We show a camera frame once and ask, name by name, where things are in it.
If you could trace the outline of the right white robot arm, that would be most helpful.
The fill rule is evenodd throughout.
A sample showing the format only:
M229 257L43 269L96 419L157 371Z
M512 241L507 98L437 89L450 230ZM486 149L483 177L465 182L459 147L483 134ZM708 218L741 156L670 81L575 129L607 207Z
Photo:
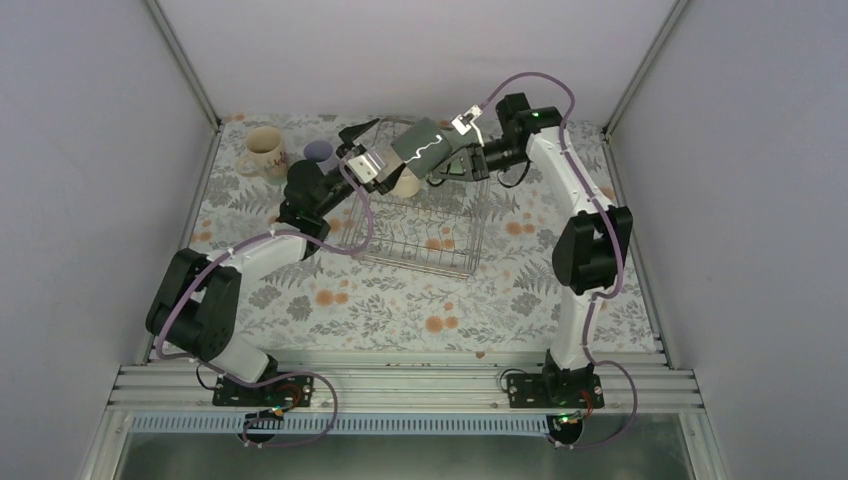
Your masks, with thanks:
M563 299L555 339L533 381L552 406L587 401L600 387L590 348L594 320L601 301L621 288L633 217L592 181L557 108L533 109L526 96L517 93L500 100L496 113L500 138L457 150L433 175L476 182L527 164L548 181L567 218L551 259Z

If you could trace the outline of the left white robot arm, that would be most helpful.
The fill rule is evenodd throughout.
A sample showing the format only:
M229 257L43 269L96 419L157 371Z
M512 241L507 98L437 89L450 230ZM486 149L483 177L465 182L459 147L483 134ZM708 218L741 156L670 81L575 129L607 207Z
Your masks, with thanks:
M340 164L328 173L310 160L290 168L276 227L223 250L184 248L172 257L145 323L160 359L194 359L238 384L239 392L255 405L276 396L276 360L235 331L241 287L319 250L345 256L366 250L372 222L361 243L342 247L327 243L330 225L324 217L351 195L357 195L363 207L369 205L367 194L378 184L366 149L357 140L377 123L371 120L340 131Z

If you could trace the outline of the lilac cup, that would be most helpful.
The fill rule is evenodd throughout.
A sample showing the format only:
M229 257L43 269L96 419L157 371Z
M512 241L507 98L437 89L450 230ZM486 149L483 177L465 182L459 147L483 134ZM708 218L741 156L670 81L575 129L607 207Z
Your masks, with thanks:
M325 140L314 140L303 149L305 160L312 161L326 175L339 165L339 159L333 145Z

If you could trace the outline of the cream mug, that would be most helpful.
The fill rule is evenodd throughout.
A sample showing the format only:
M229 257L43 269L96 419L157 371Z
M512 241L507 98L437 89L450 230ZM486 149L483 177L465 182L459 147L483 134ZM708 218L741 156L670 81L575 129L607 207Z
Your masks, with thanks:
M398 198L410 198L421 189L420 179L411 171L404 170L398 178L391 194Z

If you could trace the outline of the coral pattern mug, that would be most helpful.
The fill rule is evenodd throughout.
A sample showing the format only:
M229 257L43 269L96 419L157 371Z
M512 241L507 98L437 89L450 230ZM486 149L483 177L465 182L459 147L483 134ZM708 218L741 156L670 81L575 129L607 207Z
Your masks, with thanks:
M281 131L273 126L260 126L248 132L245 154L236 162L236 172L246 178L262 178L270 185L286 181L288 164Z

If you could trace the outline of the dark grey mug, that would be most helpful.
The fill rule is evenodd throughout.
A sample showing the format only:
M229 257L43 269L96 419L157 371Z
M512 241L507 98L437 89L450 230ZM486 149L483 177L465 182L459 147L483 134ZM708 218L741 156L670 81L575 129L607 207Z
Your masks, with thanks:
M410 126L390 146L418 179L427 177L454 150L447 135L429 118Z

